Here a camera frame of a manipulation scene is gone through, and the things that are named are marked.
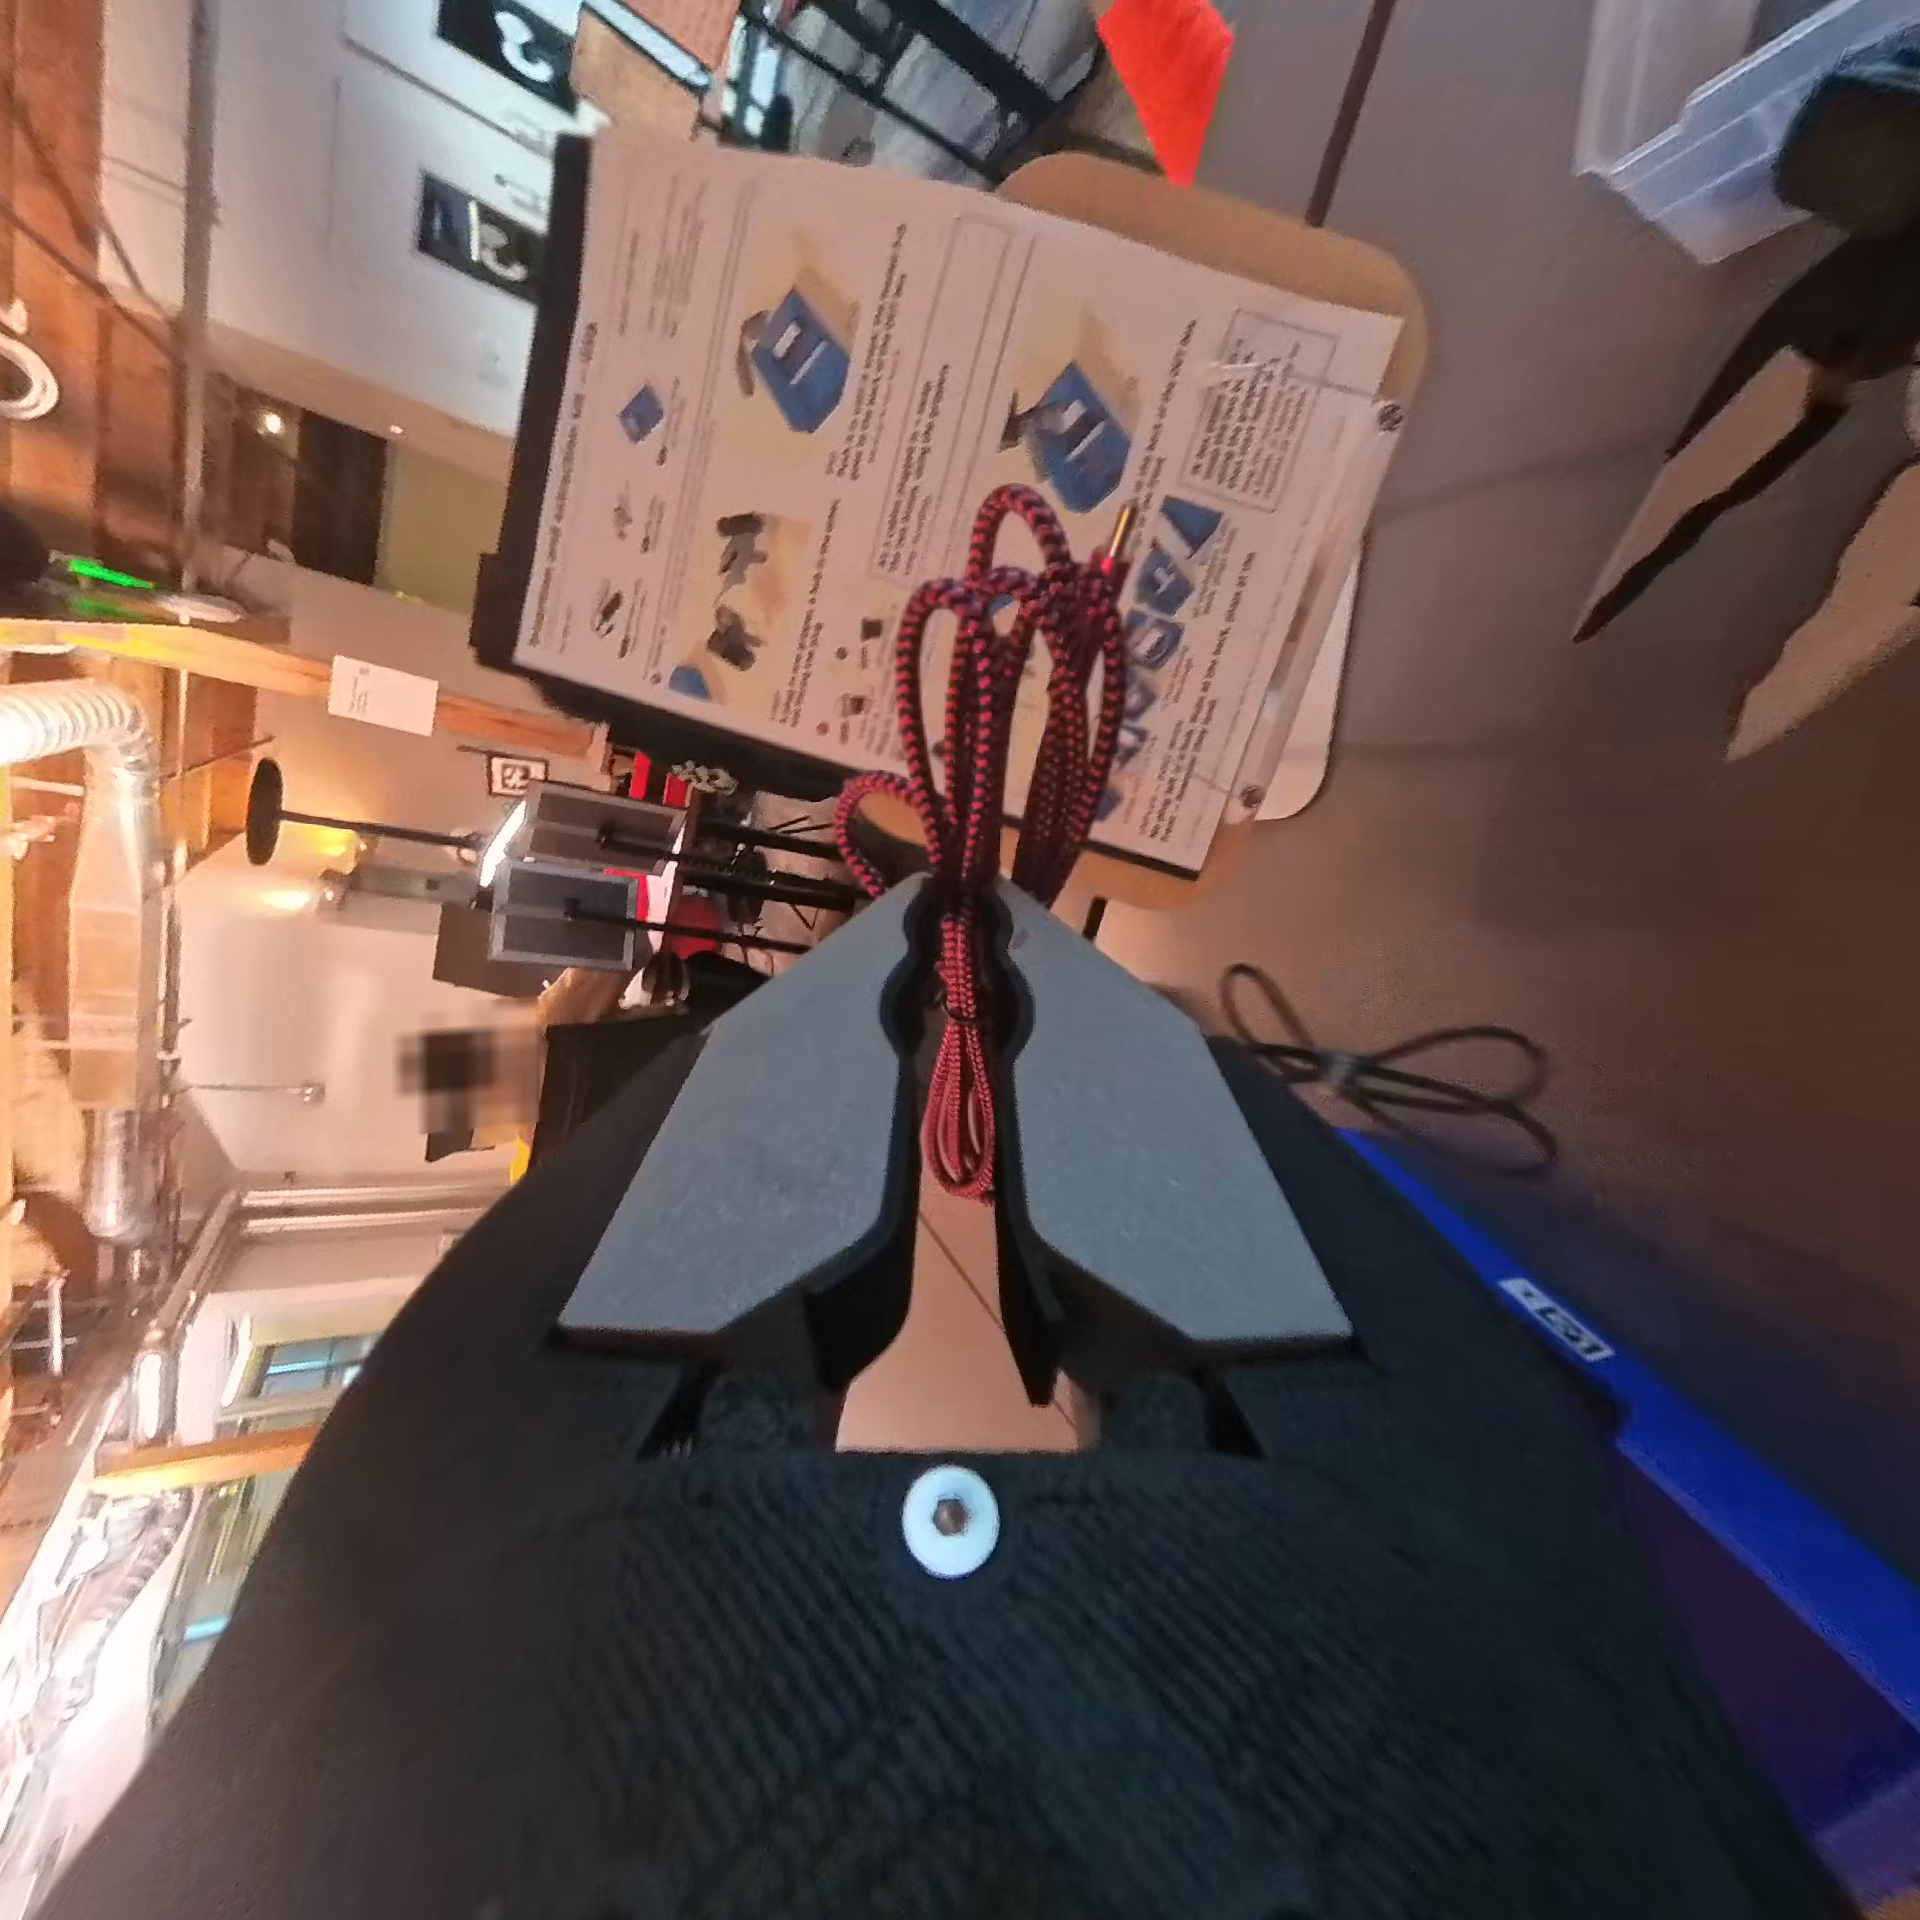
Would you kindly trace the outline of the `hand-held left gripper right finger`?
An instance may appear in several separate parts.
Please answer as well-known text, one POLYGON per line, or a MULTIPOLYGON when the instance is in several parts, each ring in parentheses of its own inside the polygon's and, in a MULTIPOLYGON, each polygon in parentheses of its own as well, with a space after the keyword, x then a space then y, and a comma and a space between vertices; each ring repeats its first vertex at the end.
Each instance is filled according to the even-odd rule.
POLYGON ((991 956, 1000 1315, 1029 1395, 1346 1348, 1202 1028, 1016 883, 993 891, 991 956))

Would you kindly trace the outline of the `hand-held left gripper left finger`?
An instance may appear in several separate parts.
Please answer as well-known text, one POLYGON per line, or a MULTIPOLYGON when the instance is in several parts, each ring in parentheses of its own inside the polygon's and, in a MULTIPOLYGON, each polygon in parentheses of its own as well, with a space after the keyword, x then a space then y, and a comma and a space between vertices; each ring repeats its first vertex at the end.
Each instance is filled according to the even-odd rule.
POLYGON ((911 876, 708 1025, 560 1337, 852 1386, 911 1305, 918 1043, 911 876))

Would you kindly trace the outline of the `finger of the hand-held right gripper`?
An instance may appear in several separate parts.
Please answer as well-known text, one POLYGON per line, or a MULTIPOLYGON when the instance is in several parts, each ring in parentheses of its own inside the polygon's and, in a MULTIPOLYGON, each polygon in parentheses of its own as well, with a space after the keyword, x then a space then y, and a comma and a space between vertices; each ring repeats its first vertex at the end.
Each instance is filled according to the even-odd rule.
POLYGON ((1840 372, 1783 348, 1727 395, 1706 398, 1601 566, 1573 642, 1601 635, 1721 517, 1785 477, 1840 424, 1852 390, 1840 372))
POLYGON ((1918 634, 1918 466, 1898 469, 1840 554, 1825 597, 1749 689, 1724 747, 1740 762, 1783 741, 1918 634))

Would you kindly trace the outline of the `blue plastic bin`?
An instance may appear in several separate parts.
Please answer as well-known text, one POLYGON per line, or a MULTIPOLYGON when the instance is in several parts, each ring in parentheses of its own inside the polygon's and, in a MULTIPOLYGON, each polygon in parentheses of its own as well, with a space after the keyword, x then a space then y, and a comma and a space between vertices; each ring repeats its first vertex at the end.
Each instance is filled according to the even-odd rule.
POLYGON ((1383 1144, 1340 1138, 1603 1394, 1617 1489, 1743 1743, 1865 1914, 1916 1915, 1916 1583, 1383 1144))

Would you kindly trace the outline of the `clear plastic bin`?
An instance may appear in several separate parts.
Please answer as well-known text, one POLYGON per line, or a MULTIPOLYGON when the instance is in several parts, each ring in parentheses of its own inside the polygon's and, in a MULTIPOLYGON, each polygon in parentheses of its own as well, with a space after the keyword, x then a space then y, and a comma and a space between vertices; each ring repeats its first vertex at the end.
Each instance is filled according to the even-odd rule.
POLYGON ((1596 2, 1573 163, 1702 265, 1809 216, 1775 189, 1787 133, 1914 2, 1596 2))

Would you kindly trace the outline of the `white stand base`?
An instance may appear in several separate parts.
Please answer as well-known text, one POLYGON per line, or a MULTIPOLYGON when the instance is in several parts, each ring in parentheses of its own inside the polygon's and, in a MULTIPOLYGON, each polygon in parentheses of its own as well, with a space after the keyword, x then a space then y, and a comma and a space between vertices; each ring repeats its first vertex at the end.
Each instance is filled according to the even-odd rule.
POLYGON ((1338 594, 1324 594, 1303 634, 1288 637, 1239 766, 1233 822, 1285 822, 1322 789, 1332 766, 1360 568, 1355 559, 1338 594))

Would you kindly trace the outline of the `black floor lamp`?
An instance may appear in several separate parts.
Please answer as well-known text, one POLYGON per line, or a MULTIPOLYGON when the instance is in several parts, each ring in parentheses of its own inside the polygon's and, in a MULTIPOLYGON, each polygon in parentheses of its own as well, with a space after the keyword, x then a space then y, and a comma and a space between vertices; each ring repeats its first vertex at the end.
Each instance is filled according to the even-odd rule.
POLYGON ((483 855, 496 840, 493 828, 421 828, 297 808, 286 800, 286 779, 278 759, 272 755, 258 757, 252 766, 244 808, 244 850, 248 861, 255 867, 271 865, 289 829, 355 841, 363 854, 386 848, 440 851, 452 861, 473 869, 479 869, 483 855))

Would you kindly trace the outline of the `orange traffic cone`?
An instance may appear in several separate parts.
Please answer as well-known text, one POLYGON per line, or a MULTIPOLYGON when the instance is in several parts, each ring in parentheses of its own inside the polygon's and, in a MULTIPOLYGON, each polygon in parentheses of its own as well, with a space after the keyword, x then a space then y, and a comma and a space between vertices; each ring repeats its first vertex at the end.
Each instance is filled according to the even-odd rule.
POLYGON ((1089 5, 1148 149, 1179 185, 1196 182, 1236 31, 1217 2, 1089 5))

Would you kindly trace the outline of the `instruction sheet on board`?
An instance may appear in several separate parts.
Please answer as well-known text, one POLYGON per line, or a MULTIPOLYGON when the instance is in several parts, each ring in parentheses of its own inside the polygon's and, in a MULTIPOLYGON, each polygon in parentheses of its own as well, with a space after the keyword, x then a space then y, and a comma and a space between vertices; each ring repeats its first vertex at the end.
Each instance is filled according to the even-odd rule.
POLYGON ((568 136, 479 660, 653 755, 904 774, 900 614, 993 492, 1124 527, 1073 886, 1171 906, 1282 767, 1428 361, 1390 253, 1095 156, 1000 189, 568 136))

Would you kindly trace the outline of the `silver air duct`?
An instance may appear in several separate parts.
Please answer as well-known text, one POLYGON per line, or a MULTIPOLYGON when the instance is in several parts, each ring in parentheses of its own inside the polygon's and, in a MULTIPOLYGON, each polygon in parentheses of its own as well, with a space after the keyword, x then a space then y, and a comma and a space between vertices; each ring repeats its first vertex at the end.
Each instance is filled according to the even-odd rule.
POLYGON ((84 1124, 80 1211, 113 1246, 156 1233, 167 957, 160 755, 133 691, 10 685, 2 764, 86 755, 67 901, 67 1082, 84 1124))

